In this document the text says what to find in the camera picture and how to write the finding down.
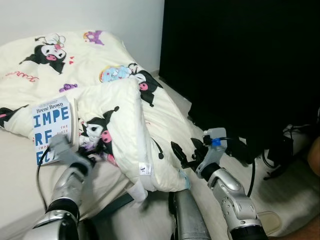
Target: cartoon character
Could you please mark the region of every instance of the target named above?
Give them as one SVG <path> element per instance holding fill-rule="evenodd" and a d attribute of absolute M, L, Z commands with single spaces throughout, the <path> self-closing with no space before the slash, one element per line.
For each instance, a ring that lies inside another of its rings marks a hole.
<path fill-rule="evenodd" d="M 28 105 L 19 107 L 16 110 L 11 110 L 9 108 L 6 107 L 2 107 L 0 108 L 0 127 L 4 128 L 5 127 L 5 123 L 8 122 L 11 117 L 21 108 L 25 108 Z"/>
<path fill-rule="evenodd" d="M 107 83 L 118 79 L 128 78 L 132 74 L 132 70 L 126 66 L 107 66 L 100 73 L 100 82 Z"/>
<path fill-rule="evenodd" d="M 128 65 L 128 68 L 131 69 L 131 74 L 135 75 L 135 74 L 137 74 L 137 71 L 138 71 L 139 66 L 138 66 L 138 64 L 136 64 L 135 62 L 133 62 L 133 63 L 130 63 L 130 64 Z"/>
<path fill-rule="evenodd" d="M 83 38 L 87 41 L 87 39 L 89 40 L 89 42 L 94 42 L 95 44 L 100 44 L 100 45 L 104 45 L 102 43 L 102 41 L 99 39 L 100 34 L 102 33 L 102 31 L 97 30 L 97 31 L 88 31 L 85 34 L 83 34 Z"/>
<path fill-rule="evenodd" d="M 82 123 L 83 133 L 79 137 L 81 148 L 85 148 L 86 151 L 99 150 L 97 153 L 115 166 L 116 162 L 112 152 L 112 137 L 108 131 L 107 124 L 110 122 L 113 112 L 118 110 L 119 107 L 116 106 L 114 110 L 105 112 L 103 118 L 94 117 L 86 124 Z"/>
<path fill-rule="evenodd" d="M 34 48 L 34 53 L 26 57 L 24 61 L 32 61 L 36 64 L 49 64 L 59 74 L 62 73 L 65 63 L 63 62 L 66 58 L 67 53 L 62 50 L 66 38 L 59 36 L 58 34 L 52 34 L 49 36 L 41 36 L 35 39 L 44 39 L 43 44 L 38 45 Z"/>
<path fill-rule="evenodd" d="M 163 87 L 145 70 L 139 71 L 134 76 L 139 81 L 141 99 L 149 103 L 151 107 L 154 107 L 153 101 L 155 95 L 153 93 L 158 87 Z"/>
<path fill-rule="evenodd" d="M 78 87 L 78 84 L 64 84 L 63 85 L 63 88 L 60 88 L 59 89 L 59 92 L 62 93 L 64 91 L 67 91 L 67 90 L 70 90 L 70 89 L 74 89 L 74 88 L 77 88 Z"/>

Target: bed sheet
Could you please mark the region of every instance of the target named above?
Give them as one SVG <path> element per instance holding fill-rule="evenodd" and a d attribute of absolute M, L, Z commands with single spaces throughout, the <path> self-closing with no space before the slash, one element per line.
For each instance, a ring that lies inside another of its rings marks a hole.
<path fill-rule="evenodd" d="M 36 187 L 35 159 L 32 141 L 0 129 L 0 239 L 20 239 L 35 221 L 44 214 Z M 47 202 L 66 166 L 50 164 L 40 170 L 40 181 Z M 98 163 L 93 170 L 93 195 L 83 198 L 81 217 L 94 216 L 108 203 L 123 195 L 133 184 L 111 163 Z"/>
<path fill-rule="evenodd" d="M 30 109 L 57 94 L 77 99 L 79 117 L 84 120 L 81 125 L 87 128 L 81 132 L 84 139 L 90 137 L 87 133 L 92 120 L 103 120 L 106 111 L 112 115 L 103 130 L 112 136 L 108 147 L 112 147 L 116 164 L 102 161 L 95 166 L 93 194 L 82 199 L 82 217 L 98 213 L 124 194 L 132 182 L 142 181 L 150 191 L 190 187 L 170 145 L 173 141 L 193 151 L 186 119 L 162 86 L 135 63 L 114 36 L 101 31 L 87 31 L 83 36 L 79 32 L 52 34 L 9 43 L 0 52 L 0 126 L 29 138 L 0 131 L 0 181 L 5 196 L 0 201 L 0 239 L 18 237 L 44 213 L 35 181 Z M 140 174 L 138 162 L 151 164 L 151 175 Z M 65 169 L 59 163 L 41 168 L 47 202 Z"/>

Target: blanket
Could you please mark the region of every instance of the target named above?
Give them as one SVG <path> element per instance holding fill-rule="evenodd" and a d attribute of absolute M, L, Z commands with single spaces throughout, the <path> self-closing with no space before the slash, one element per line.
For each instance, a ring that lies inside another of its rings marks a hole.
<path fill-rule="evenodd" d="M 0 56 L 0 127 L 33 140 L 32 107 L 64 95 L 76 99 L 80 151 L 95 150 L 149 191 L 190 187 L 170 145 L 193 149 L 186 119 L 112 34 L 30 37 L 0 47 Z"/>

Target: blue cap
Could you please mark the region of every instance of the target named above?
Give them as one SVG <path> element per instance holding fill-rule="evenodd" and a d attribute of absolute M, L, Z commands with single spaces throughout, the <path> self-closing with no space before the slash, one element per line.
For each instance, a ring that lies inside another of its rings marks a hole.
<path fill-rule="evenodd" d="M 212 146 L 221 146 L 220 138 L 212 139 L 211 143 L 212 143 Z"/>

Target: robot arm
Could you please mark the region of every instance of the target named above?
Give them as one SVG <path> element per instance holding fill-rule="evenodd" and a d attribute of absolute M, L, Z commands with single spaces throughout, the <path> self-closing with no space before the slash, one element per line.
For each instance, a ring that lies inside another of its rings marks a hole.
<path fill-rule="evenodd" d="M 203 141 L 209 142 L 208 148 L 203 150 L 203 146 L 199 146 L 192 156 L 195 159 L 193 162 L 187 162 L 186 155 L 176 143 L 172 142 L 171 146 L 183 163 L 183 168 L 191 167 L 199 178 L 207 181 L 208 187 L 221 206 L 228 233 L 233 240 L 268 240 L 255 205 L 245 194 L 242 184 L 226 169 L 219 167 L 220 159 L 227 149 L 227 141 L 220 141 L 221 137 L 226 137 L 224 128 L 204 131 Z"/>
<path fill-rule="evenodd" d="M 50 148 L 69 165 L 55 184 L 45 215 L 37 221 L 24 240 L 78 240 L 81 194 L 94 163 L 72 152 L 67 139 L 56 135 Z"/>

